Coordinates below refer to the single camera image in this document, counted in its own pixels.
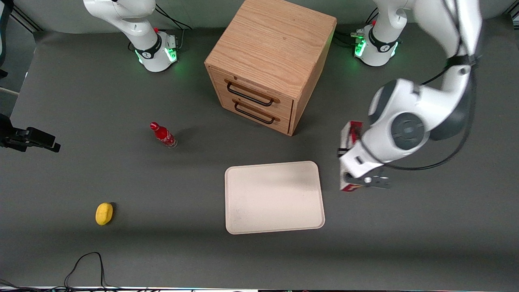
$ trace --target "drawer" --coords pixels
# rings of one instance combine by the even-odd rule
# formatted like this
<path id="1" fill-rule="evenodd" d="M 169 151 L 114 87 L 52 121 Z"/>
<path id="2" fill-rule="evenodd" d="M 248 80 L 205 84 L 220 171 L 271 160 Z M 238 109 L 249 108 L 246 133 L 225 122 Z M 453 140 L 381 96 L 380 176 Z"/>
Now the drawer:
<path id="1" fill-rule="evenodd" d="M 211 75 L 220 99 L 236 99 L 240 104 L 252 106 L 262 112 L 290 120 L 292 99 L 273 96 L 264 90 L 252 86 L 238 77 L 223 73 L 211 67 Z"/>
<path id="2" fill-rule="evenodd" d="M 237 98 L 224 97 L 221 102 L 225 109 L 233 113 L 244 116 L 283 134 L 288 134 L 290 120 L 285 117 L 272 115 L 263 109 L 241 102 Z"/>

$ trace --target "gray table surface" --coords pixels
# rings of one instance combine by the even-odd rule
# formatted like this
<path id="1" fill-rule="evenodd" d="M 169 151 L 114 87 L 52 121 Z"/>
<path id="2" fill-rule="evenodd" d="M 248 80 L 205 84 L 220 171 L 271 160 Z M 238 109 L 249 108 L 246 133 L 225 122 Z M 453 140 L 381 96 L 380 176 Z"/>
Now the gray table surface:
<path id="1" fill-rule="evenodd" d="M 294 137 L 220 106 L 203 61 L 222 30 L 186 32 L 180 61 L 162 73 L 145 71 L 122 34 L 39 35 L 12 121 L 63 146 L 0 151 L 1 278 L 59 285 L 79 256 L 99 251 L 107 281 L 121 286 L 518 290 L 519 52 L 509 19 L 485 27 L 465 148 L 436 169 L 388 170 L 391 190 L 354 193 L 338 191 L 346 121 L 367 121 L 386 82 L 422 82 L 443 66 L 418 26 L 383 68 L 332 45 Z M 172 130 L 176 149 L 160 145 L 151 121 Z M 436 162 L 458 141 L 429 142 L 399 163 Z M 228 167 L 306 160 L 319 166 L 324 227 L 227 233 Z M 94 221 L 101 202 L 117 203 L 105 227 Z M 71 278 L 98 282 L 95 257 Z"/>

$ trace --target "wooden drawer cabinet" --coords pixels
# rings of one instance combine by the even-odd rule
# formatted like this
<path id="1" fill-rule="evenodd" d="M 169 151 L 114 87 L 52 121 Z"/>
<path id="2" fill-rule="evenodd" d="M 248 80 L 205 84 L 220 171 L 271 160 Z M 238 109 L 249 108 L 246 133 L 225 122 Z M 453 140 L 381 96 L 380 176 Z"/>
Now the wooden drawer cabinet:
<path id="1" fill-rule="evenodd" d="M 245 0 L 205 61 L 222 106 L 291 136 L 336 23 L 283 0 Z"/>

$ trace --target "wooden cabinet top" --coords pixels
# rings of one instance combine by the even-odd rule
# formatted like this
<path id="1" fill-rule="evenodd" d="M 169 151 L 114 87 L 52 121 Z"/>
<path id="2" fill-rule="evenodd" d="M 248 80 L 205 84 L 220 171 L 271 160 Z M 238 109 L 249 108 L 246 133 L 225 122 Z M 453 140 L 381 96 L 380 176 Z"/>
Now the wooden cabinet top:
<path id="1" fill-rule="evenodd" d="M 299 99 L 336 24 L 283 0 L 245 0 L 206 64 Z"/>

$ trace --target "green light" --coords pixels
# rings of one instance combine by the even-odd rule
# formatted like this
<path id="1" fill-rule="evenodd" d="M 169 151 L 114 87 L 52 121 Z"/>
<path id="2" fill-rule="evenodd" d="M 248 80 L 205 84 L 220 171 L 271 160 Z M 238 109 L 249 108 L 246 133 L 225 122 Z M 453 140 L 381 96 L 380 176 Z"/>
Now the green light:
<path id="1" fill-rule="evenodd" d="M 391 56 L 394 56 L 394 53 L 397 51 L 398 42 L 394 45 L 393 52 L 391 53 Z"/>
<path id="2" fill-rule="evenodd" d="M 169 60 L 173 63 L 176 61 L 176 50 L 175 49 L 168 49 L 164 48 L 164 51 L 168 55 Z"/>
<path id="3" fill-rule="evenodd" d="M 363 39 L 360 43 L 357 44 L 357 46 L 355 48 L 355 55 L 357 55 L 357 57 L 362 56 L 362 53 L 364 52 L 365 47 L 366 47 L 366 40 Z"/>
<path id="4" fill-rule="evenodd" d="M 137 55 L 137 58 L 139 59 L 139 63 L 142 64 L 141 56 L 139 56 L 139 53 L 137 52 L 137 50 L 135 50 L 135 54 Z"/>

